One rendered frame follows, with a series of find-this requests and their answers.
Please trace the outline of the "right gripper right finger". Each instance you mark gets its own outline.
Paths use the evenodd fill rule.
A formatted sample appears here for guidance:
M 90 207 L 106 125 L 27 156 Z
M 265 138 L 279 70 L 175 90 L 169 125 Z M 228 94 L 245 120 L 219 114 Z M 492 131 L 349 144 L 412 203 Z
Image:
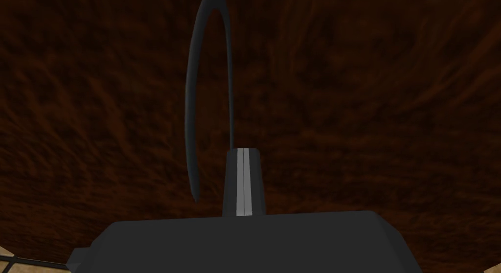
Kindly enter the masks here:
M 266 215 L 260 152 L 244 148 L 244 215 Z

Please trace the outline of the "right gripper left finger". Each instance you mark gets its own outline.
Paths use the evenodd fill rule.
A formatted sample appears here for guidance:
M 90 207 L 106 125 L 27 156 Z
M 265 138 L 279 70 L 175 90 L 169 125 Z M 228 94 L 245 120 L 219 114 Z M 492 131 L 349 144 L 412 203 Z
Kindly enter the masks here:
M 244 216 L 243 148 L 227 152 L 223 216 Z

